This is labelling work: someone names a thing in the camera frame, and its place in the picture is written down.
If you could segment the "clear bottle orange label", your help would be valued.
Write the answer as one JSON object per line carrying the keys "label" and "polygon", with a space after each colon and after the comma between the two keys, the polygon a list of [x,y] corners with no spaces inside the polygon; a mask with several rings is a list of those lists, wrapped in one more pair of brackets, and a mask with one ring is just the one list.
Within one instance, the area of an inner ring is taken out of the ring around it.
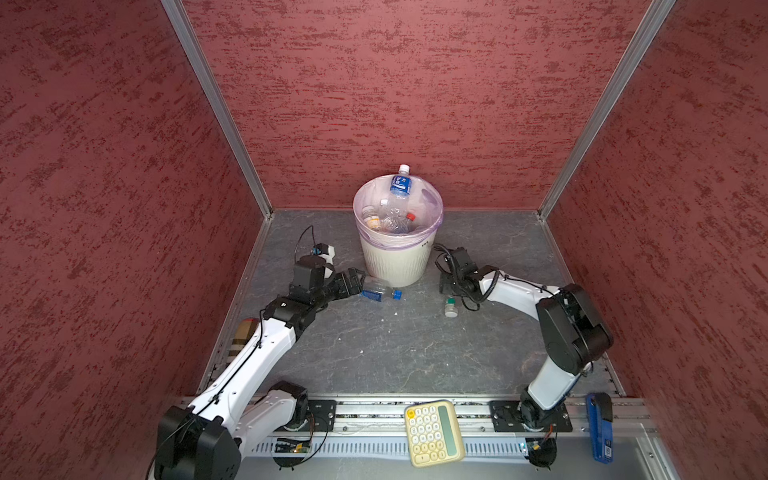
{"label": "clear bottle orange label", "polygon": [[383,229],[382,219],[379,215],[379,208],[373,205],[367,205],[362,209],[363,224],[370,230],[381,232]]}

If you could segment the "small bottle blue label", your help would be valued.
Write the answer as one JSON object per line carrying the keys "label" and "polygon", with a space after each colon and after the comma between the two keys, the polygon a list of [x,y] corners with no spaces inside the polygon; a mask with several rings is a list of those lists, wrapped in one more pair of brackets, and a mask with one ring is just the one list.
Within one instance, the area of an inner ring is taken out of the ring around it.
{"label": "small bottle blue label", "polygon": [[411,187],[410,166],[401,164],[398,173],[390,182],[387,196],[380,204],[380,215],[386,233],[405,234],[400,232],[400,225],[409,212]]}

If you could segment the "clear bottle green band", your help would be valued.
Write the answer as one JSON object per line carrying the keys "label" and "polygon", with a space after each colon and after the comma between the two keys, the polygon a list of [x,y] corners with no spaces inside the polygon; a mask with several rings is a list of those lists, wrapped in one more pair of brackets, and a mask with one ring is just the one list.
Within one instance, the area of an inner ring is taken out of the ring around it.
{"label": "clear bottle green band", "polygon": [[456,300],[454,298],[447,298],[444,304],[444,315],[447,318],[456,318],[459,314]]}

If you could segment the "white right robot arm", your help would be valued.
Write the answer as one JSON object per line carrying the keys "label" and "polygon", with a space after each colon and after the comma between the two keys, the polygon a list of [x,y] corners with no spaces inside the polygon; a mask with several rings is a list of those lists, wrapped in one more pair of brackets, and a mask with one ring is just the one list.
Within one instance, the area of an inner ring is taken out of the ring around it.
{"label": "white right robot arm", "polygon": [[573,283],[547,286],[494,266],[479,268],[462,247],[437,244],[434,250],[441,292],[476,307],[486,302],[503,304],[538,322],[547,359],[522,391],[514,418],[529,431],[549,428],[579,379],[614,344],[589,295]]}

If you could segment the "clear bottle red cap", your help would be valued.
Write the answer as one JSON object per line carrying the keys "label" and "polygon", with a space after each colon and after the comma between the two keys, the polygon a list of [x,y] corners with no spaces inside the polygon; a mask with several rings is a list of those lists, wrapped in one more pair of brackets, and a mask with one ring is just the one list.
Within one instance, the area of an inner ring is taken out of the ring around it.
{"label": "clear bottle red cap", "polygon": [[415,214],[412,212],[408,212],[401,222],[400,232],[407,234],[413,231],[415,228],[415,220],[416,220]]}

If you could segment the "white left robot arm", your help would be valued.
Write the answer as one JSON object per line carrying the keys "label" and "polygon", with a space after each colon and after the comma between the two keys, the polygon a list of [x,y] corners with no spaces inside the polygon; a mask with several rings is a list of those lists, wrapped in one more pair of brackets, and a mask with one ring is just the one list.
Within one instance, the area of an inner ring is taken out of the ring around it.
{"label": "white left robot arm", "polygon": [[365,279],[357,268],[337,271],[330,253],[296,260],[287,295],[252,319],[255,330],[230,365],[188,406],[173,406],[161,418],[146,478],[232,479],[248,446],[281,427],[307,423],[303,387],[282,381],[259,402],[252,399],[316,315],[333,301],[359,295]]}

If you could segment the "clear bottle blue cap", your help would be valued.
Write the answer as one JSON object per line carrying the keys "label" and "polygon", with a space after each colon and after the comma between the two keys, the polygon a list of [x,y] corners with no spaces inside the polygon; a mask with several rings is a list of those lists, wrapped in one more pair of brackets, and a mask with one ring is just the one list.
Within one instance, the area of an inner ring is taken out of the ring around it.
{"label": "clear bottle blue cap", "polygon": [[364,279],[361,295],[376,302],[383,302],[385,299],[400,301],[402,291],[392,287],[388,282],[367,276]]}

